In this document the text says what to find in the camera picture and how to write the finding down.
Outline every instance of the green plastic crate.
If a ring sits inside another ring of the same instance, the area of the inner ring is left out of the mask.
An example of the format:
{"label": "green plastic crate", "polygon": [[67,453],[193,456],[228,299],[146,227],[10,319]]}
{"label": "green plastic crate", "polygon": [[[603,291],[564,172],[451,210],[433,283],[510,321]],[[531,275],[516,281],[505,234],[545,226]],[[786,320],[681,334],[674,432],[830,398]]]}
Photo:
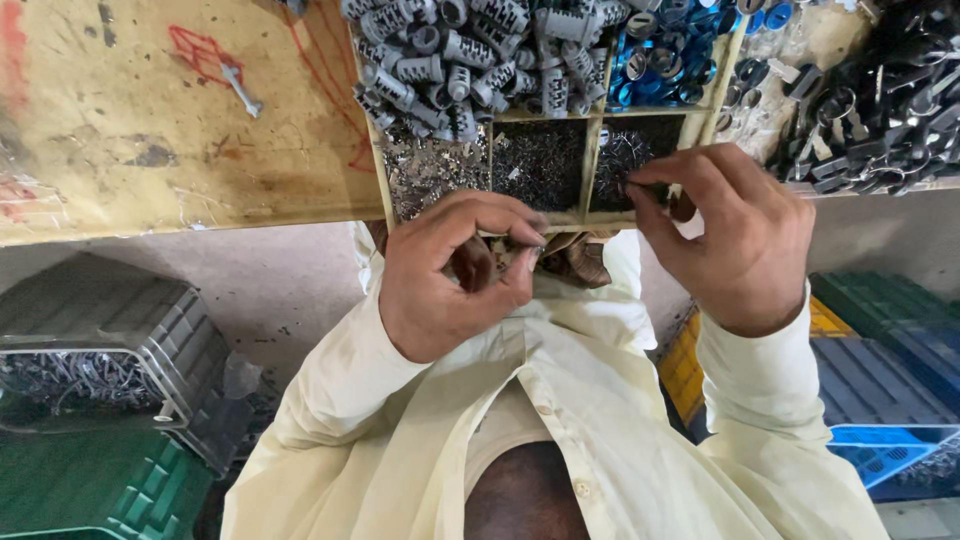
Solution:
{"label": "green plastic crate", "polygon": [[0,439],[0,538],[178,540],[213,473],[160,431]]}
{"label": "green plastic crate", "polygon": [[953,320],[949,305],[898,274],[813,274],[813,295],[864,337]]}

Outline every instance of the stained wood surface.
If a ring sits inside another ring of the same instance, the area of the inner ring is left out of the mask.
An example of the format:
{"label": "stained wood surface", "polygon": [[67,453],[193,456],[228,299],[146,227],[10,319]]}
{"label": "stained wood surface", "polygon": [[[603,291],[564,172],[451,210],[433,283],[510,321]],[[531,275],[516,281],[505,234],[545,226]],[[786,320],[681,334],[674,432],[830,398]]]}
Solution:
{"label": "stained wood surface", "polygon": [[334,0],[0,0],[0,245],[382,217],[355,81]]}

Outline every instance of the concrete floor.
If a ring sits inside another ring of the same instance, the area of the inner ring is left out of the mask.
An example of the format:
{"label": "concrete floor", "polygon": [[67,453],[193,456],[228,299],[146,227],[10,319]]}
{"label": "concrete floor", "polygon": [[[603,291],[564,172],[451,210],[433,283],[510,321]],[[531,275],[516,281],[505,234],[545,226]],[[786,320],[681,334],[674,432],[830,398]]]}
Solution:
{"label": "concrete floor", "polygon": [[[960,297],[960,190],[818,203],[809,269],[900,272],[945,300]],[[684,235],[703,231],[695,219]],[[658,340],[692,305],[640,238],[642,298]],[[0,249],[0,291],[77,251],[193,283],[234,348],[284,384],[362,298],[346,224],[157,234]],[[657,358],[658,352],[651,354]]]}

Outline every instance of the cream shirt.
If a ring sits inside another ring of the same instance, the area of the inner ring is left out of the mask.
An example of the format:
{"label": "cream shirt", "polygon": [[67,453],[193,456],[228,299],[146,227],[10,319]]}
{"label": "cream shirt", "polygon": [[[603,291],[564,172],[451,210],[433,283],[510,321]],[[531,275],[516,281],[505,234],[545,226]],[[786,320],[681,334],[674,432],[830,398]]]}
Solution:
{"label": "cream shirt", "polygon": [[622,236],[604,255],[613,285],[536,276],[530,305],[431,365],[388,339],[374,256],[368,298],[304,361],[229,491],[222,538],[461,539],[468,441],[511,380],[559,445],[592,540],[886,538],[853,467],[825,447],[808,311],[760,339],[704,317],[716,434],[693,446],[667,423],[643,353],[656,342],[638,257],[616,249],[636,233]]}

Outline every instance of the man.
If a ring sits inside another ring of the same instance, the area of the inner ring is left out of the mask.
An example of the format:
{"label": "man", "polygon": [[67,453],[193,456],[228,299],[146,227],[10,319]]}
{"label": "man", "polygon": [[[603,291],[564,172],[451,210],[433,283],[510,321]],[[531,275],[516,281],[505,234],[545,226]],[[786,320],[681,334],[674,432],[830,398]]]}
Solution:
{"label": "man", "polygon": [[[307,357],[230,490],[223,537],[885,538],[825,447],[807,341],[813,207],[735,145],[630,180],[681,184],[703,214],[706,233],[685,239],[629,188],[637,226],[706,315],[715,435],[694,447],[667,423],[635,236],[605,250],[612,285],[571,290],[532,275],[538,214],[458,192],[391,234],[382,279],[372,258],[368,298]],[[477,231],[526,246],[498,280]],[[441,273],[455,253],[462,285]]]}

